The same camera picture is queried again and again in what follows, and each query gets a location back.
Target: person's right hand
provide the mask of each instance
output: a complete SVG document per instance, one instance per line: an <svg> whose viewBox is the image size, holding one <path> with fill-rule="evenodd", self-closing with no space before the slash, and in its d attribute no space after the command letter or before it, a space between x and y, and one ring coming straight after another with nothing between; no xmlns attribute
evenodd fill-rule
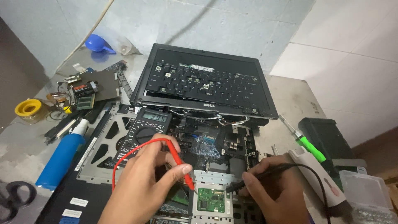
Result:
<svg viewBox="0 0 398 224"><path fill-rule="evenodd" d="M246 187L239 191L239 195L251 195L267 223L308 224L303 188L291 169L284 171L278 180L264 179L260 182L254 176L280 163L287 163L282 155L268 157L244 172L242 178Z"/></svg>

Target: clear plastic box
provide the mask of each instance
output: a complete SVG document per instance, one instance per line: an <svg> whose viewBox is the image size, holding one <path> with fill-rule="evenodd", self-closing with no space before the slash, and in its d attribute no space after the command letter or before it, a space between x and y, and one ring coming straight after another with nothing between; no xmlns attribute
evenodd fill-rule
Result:
<svg viewBox="0 0 398 224"><path fill-rule="evenodd" d="M340 179L355 224L398 224L382 178L342 170Z"/></svg>

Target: digital multimeter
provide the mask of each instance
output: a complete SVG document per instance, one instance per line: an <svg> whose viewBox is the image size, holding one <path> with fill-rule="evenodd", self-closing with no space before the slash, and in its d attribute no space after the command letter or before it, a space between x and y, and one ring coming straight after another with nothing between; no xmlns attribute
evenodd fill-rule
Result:
<svg viewBox="0 0 398 224"><path fill-rule="evenodd" d="M117 151L117 154L113 158L113 161L118 162L123 156L125 156L131 149L149 141L152 136L156 133L166 134L170 121L172 119L171 114L163 113L156 110L147 108L141 108L138 112L135 120L131 120L133 125L129 129L126 138ZM120 166L124 167L127 161L134 157L139 150L136 150L126 159L120 162Z"/></svg>

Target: person's left hand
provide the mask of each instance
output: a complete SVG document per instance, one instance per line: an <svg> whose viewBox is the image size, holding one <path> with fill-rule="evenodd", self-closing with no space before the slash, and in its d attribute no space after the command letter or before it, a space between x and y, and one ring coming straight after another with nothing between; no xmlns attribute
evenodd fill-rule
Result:
<svg viewBox="0 0 398 224"><path fill-rule="evenodd" d="M152 139L156 138L170 139L176 150L181 151L174 137L155 134ZM192 170L186 163L177 166L170 152L160 151L164 145L164 141L153 142L129 159L98 224L146 223L163 204L176 181ZM173 168L156 182L155 167L166 163Z"/></svg>

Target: red probe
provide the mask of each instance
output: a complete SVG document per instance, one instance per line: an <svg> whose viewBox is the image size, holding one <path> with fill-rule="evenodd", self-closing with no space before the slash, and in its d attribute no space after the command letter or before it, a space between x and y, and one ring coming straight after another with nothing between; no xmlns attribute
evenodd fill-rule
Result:
<svg viewBox="0 0 398 224"><path fill-rule="evenodd" d="M127 156L129 156L131 153L135 152L137 149L142 148L145 145L148 145L152 142L156 142L156 141L165 141L167 146L169 147L170 153L173 156L173 159L176 161L177 165L181 165L183 164L183 162L181 161L176 148L174 147L173 143L167 139L167 138L156 138L156 139L152 139L150 141L145 142L144 144L141 144L137 147L135 147L134 149L130 150L125 156L123 156L121 159L119 159L119 161L116 163L115 167L113 168L113 173L112 173L112 191L115 189L115 174L116 174L116 169L117 166L119 166L119 164L121 163L121 161L123 161L125 158L127 158ZM189 176L189 174L185 174L184 176L185 178L185 183L188 185L189 189L191 190L195 190L195 186L193 185L193 181L192 178Z"/></svg>

